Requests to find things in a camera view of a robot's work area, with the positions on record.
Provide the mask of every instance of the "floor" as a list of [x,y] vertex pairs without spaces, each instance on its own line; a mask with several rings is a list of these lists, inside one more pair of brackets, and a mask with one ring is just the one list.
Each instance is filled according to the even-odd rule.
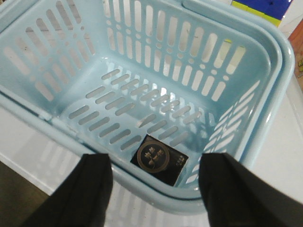
[[48,195],[0,162],[0,227],[18,227]]

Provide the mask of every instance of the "plastic basket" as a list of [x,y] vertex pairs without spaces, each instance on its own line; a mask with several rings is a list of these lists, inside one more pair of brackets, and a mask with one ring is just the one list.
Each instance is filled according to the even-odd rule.
[[[169,212],[203,211],[202,153],[253,163],[293,73],[276,28],[208,0],[8,0],[0,31],[1,104]],[[146,134],[189,157],[174,187],[130,163]]]

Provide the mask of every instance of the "white surface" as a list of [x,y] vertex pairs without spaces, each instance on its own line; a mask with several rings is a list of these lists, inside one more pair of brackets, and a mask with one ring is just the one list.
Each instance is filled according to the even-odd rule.
[[[231,0],[219,0],[230,4]],[[290,35],[303,17],[303,1],[294,0],[280,29]],[[51,194],[79,157],[0,108],[0,160]],[[293,79],[252,168],[263,180],[303,203],[303,96]],[[114,183],[106,227],[208,226],[207,214],[177,216],[155,209]]]

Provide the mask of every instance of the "light blue basket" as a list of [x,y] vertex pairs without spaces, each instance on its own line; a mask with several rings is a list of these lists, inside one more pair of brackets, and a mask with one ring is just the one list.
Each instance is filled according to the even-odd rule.
[[[266,21],[211,0],[8,0],[0,103],[175,213],[204,210],[199,158],[253,164],[294,70]],[[174,187],[130,163],[146,134],[189,159]]]

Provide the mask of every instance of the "black card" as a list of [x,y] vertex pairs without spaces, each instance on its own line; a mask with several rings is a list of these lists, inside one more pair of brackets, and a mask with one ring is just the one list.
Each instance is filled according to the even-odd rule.
[[162,182],[174,186],[188,156],[146,135],[131,163]]

